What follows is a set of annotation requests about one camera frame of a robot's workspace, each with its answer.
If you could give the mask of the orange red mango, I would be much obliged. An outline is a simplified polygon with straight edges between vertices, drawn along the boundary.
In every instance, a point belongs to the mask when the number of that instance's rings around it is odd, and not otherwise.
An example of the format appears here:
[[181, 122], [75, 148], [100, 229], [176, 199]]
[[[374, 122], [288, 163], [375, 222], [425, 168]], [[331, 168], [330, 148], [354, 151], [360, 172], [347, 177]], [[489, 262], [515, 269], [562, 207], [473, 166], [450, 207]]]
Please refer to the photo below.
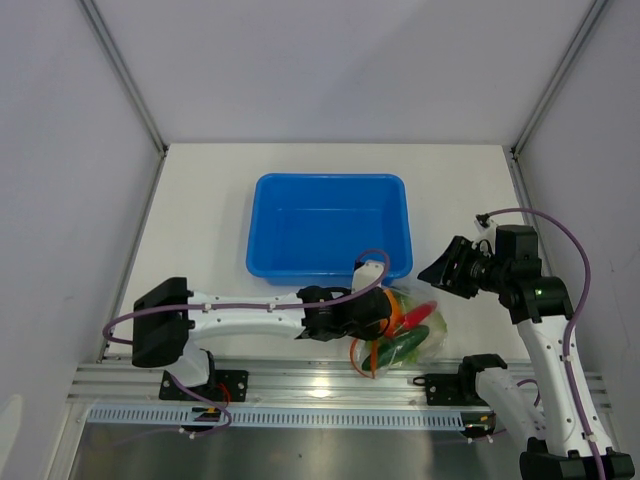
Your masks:
[[386, 290], [385, 294], [389, 299], [391, 314], [388, 319], [388, 326], [384, 332], [384, 335], [391, 338], [395, 335], [396, 330], [399, 328], [404, 319], [404, 309], [391, 290]]

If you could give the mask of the dark green cucumber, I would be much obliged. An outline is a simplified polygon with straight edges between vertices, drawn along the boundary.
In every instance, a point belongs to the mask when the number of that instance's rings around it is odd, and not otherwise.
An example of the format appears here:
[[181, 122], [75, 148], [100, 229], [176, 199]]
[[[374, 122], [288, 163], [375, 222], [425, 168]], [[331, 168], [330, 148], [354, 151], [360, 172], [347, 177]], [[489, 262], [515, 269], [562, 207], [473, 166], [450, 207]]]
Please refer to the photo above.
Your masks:
[[393, 338], [365, 341], [354, 349], [353, 360], [364, 372], [371, 372], [373, 367], [376, 371], [390, 368], [409, 360], [410, 354], [428, 334], [428, 327], [419, 326], [414, 332], [403, 330]]

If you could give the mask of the red chili pepper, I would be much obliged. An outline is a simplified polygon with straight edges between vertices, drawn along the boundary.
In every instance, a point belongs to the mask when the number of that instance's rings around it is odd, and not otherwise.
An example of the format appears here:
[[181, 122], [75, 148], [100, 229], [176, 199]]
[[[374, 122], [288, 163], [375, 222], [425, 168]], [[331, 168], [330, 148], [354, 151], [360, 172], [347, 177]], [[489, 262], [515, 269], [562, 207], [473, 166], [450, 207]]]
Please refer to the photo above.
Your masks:
[[437, 303], [430, 301], [422, 303], [409, 310], [400, 323], [400, 327], [404, 330], [411, 330], [418, 326], [423, 320], [429, 317], [437, 309]]

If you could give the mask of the clear zip top bag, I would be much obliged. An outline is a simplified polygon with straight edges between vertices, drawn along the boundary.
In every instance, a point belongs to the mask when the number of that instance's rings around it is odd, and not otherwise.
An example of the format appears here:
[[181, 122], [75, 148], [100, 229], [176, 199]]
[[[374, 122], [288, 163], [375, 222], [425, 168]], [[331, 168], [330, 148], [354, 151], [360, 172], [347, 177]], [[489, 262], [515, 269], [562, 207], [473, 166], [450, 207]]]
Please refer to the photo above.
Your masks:
[[376, 340], [354, 339], [351, 367], [361, 377], [376, 380], [391, 369], [416, 365], [435, 357], [448, 336], [438, 302], [428, 293], [408, 288], [385, 288], [391, 316], [380, 323]]

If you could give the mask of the green grape bunch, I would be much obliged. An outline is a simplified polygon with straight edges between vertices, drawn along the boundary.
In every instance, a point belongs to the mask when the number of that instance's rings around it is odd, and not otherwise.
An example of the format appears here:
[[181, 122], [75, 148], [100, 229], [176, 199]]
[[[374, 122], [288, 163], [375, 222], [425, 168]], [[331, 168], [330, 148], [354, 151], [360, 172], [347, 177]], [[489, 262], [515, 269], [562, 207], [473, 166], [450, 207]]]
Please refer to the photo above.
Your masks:
[[432, 313], [429, 317], [423, 320], [418, 326], [407, 331], [414, 332], [417, 330], [419, 326], [428, 327], [429, 334], [427, 335], [425, 340], [422, 341], [410, 354], [409, 361], [413, 363], [417, 363], [418, 361], [423, 361], [428, 358], [435, 357], [444, 346], [447, 335], [448, 335], [447, 324], [439, 310], [438, 303], [437, 303], [437, 309], [434, 313]]

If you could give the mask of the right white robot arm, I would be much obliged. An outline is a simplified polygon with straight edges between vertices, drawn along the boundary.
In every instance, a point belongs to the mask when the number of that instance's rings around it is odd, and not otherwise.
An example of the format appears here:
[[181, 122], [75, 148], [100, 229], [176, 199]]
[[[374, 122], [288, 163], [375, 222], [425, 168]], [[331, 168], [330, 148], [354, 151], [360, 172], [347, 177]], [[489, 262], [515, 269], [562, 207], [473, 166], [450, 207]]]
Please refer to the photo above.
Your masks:
[[530, 226], [481, 224], [476, 241], [456, 236], [419, 280], [470, 299], [495, 293], [508, 310], [531, 360], [542, 406], [529, 403], [497, 354], [463, 358], [456, 380], [468, 403], [484, 401], [523, 450], [524, 479], [631, 479], [630, 455], [615, 450], [592, 401], [571, 332], [564, 282], [542, 273]]

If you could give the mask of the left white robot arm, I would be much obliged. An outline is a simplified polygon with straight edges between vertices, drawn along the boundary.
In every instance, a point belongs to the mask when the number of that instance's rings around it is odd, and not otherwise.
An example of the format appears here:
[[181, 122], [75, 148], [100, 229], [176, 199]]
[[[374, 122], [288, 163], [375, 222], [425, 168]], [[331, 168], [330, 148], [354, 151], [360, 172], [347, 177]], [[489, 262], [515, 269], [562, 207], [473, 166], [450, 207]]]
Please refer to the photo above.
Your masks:
[[352, 337], [376, 340], [388, 329], [392, 306], [384, 289], [365, 293], [308, 286], [258, 299], [203, 294], [187, 279], [172, 277], [134, 302], [132, 365], [163, 369], [197, 400], [216, 390], [215, 360], [197, 345], [204, 339], [267, 335], [328, 342]]

